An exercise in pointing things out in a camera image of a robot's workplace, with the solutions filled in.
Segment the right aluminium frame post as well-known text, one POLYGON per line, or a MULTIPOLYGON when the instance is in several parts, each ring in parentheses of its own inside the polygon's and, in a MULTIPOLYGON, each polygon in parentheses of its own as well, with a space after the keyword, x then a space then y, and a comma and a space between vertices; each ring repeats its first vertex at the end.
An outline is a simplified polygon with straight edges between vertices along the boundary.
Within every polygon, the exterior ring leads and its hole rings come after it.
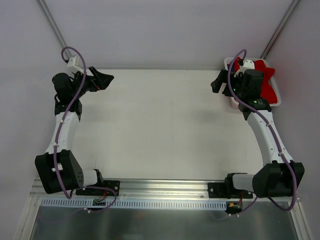
POLYGON ((285 11, 284 15, 282 16, 280 22, 278 23, 277 27, 275 28, 272 36, 270 37, 266 47, 264 48, 262 54, 260 55, 261 59, 265 59, 270 51, 272 50, 273 46, 276 44, 278 38, 280 37, 282 31, 284 30, 285 26, 291 19, 292 15, 298 8, 299 4, 301 3, 301 0, 292 0, 285 11))

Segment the white plastic basket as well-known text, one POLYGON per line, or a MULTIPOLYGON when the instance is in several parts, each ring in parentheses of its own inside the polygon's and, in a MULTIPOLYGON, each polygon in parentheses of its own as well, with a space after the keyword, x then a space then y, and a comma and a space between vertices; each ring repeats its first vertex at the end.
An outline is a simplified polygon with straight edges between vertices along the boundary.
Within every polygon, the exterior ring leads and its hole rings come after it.
MULTIPOLYGON (((266 60, 262 59, 262 58, 246 57, 245 59, 246 60, 252 60, 253 62, 257 61, 257 60, 263 60, 267 67, 272 68, 272 67, 269 66, 268 62, 266 60)), ((270 104, 270 106, 271 107, 278 107, 282 103, 282 99, 281 99, 281 96, 280 96, 280 91, 279 91, 279 88, 278 88, 278 84, 277 84, 276 79, 275 79, 275 74, 273 74, 273 76, 269 80, 269 84, 271 85, 271 87, 273 88, 273 90, 275 91, 276 96, 277 96, 277 103, 276 104, 270 104)))

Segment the aluminium frame post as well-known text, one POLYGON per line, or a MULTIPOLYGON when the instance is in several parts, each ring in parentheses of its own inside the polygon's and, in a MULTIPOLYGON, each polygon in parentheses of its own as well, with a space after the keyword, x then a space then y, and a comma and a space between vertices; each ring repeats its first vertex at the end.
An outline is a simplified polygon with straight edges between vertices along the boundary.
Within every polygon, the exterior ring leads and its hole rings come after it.
POLYGON ((63 35, 61 34, 61 31, 60 31, 52 13, 51 13, 51 11, 50 11, 46 1, 45 0, 36 0, 36 3, 38 4, 42 14, 44 15, 44 17, 49 25, 49 28, 52 30, 59 46, 61 48, 66 47, 67 46, 66 41, 65 41, 63 35))
POLYGON ((272 36, 270 37, 266 47, 264 48, 262 54, 260 55, 261 59, 265 59, 270 51, 272 50, 273 46, 276 44, 278 38, 280 37, 282 31, 284 30, 285 26, 291 19, 292 15, 298 8, 299 4, 301 3, 301 0, 292 0, 285 11, 284 15, 282 16, 280 22, 278 23, 277 27, 275 28, 272 36))

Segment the red t shirt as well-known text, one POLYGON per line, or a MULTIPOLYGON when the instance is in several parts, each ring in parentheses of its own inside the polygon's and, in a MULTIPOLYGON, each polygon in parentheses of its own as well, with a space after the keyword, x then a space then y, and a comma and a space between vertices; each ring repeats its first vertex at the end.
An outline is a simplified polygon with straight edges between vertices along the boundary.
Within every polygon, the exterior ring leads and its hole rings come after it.
POLYGON ((271 104, 277 104, 278 98, 276 92, 273 90, 272 86, 269 84, 269 80, 275 73, 274 68, 267 67, 263 60, 254 61, 254 67, 256 70, 263 73, 263 81, 261 85, 261 94, 260 96, 268 101, 271 104))

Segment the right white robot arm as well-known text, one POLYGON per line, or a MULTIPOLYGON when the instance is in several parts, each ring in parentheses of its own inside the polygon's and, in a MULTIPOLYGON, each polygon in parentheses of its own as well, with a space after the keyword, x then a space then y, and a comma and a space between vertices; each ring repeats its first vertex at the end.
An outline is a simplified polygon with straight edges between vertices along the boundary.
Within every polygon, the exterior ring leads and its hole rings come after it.
POLYGON ((259 198, 293 198, 305 173, 303 164, 294 162, 286 151, 274 125, 271 106, 261 97, 263 78, 263 73, 254 69, 240 73, 221 70, 210 84, 213 93, 225 84, 223 95, 240 99, 238 108, 255 135, 263 160, 263 167, 256 174, 227 175, 223 190, 228 198, 235 198, 241 191, 259 198))

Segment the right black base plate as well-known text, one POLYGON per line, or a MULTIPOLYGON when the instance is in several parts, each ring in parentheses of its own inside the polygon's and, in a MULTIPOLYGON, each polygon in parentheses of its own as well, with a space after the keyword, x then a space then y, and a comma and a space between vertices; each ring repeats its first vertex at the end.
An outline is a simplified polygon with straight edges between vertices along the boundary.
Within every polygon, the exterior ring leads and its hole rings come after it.
POLYGON ((225 182, 209 182, 207 184, 208 197, 224 199, 252 199, 253 194, 246 190, 234 188, 231 184, 225 182))

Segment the aluminium mounting rail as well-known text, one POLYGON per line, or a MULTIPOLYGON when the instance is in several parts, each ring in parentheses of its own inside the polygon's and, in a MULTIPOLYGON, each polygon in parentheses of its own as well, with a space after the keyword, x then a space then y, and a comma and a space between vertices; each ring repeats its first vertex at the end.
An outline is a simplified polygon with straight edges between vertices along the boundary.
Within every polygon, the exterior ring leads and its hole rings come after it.
POLYGON ((108 179, 120 181, 118 199, 149 200, 253 200, 244 198, 209 198, 208 183, 222 180, 108 179))

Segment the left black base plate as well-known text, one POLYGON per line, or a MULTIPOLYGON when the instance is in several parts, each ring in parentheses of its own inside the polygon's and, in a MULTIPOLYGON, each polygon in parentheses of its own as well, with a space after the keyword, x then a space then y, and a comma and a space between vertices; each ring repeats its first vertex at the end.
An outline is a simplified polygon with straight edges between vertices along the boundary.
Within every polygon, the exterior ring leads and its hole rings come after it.
POLYGON ((119 196, 121 189, 121 182, 119 180, 104 180, 103 183, 97 183, 92 185, 91 188, 86 186, 84 189, 76 190, 75 194, 77 196, 94 196, 94 197, 103 197, 106 196, 119 196))

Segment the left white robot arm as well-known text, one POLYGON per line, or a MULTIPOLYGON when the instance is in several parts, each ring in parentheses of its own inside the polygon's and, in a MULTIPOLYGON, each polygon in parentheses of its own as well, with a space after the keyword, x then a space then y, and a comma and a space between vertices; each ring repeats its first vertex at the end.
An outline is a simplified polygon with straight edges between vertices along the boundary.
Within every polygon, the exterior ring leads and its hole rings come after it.
POLYGON ((104 191, 102 173, 98 169, 83 170, 72 146, 75 133, 82 116, 80 98, 87 92, 105 90, 114 76, 101 73, 93 66, 90 75, 77 71, 73 76, 61 72, 52 78, 56 94, 54 96, 55 129, 44 154, 35 158, 35 167, 47 194, 66 193, 87 189, 93 195, 104 191))

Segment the left aluminium frame post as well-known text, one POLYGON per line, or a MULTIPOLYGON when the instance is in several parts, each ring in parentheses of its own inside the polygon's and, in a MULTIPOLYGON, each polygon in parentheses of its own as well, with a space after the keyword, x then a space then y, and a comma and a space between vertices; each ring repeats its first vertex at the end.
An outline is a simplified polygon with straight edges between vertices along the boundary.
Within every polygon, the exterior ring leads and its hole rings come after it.
POLYGON ((52 13, 51 13, 51 11, 50 11, 46 1, 45 0, 36 0, 36 3, 38 4, 42 14, 44 15, 44 17, 49 25, 49 28, 52 30, 59 46, 61 48, 66 47, 67 46, 66 41, 65 41, 63 35, 61 34, 61 31, 60 31, 52 13))

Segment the blue t shirt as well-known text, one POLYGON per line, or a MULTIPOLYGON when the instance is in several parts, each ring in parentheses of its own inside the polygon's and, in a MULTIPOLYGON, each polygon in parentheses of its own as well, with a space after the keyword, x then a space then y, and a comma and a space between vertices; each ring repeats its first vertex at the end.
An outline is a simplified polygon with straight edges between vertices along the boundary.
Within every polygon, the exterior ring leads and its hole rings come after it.
POLYGON ((228 64, 228 70, 230 70, 230 74, 232 75, 235 72, 235 65, 228 64))

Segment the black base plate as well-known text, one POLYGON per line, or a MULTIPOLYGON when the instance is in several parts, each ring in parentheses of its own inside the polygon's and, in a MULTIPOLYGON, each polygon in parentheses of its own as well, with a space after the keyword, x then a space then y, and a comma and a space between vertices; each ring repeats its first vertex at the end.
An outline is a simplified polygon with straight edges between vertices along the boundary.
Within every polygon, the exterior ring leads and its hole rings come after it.
POLYGON ((246 190, 234 188, 231 184, 225 182, 209 182, 207 184, 208 197, 224 199, 252 199, 253 194, 246 190))
POLYGON ((77 196, 94 196, 94 197, 103 197, 106 196, 119 196, 121 189, 121 182, 119 180, 104 180, 103 183, 97 183, 92 185, 91 188, 86 186, 84 189, 76 190, 75 194, 77 196))

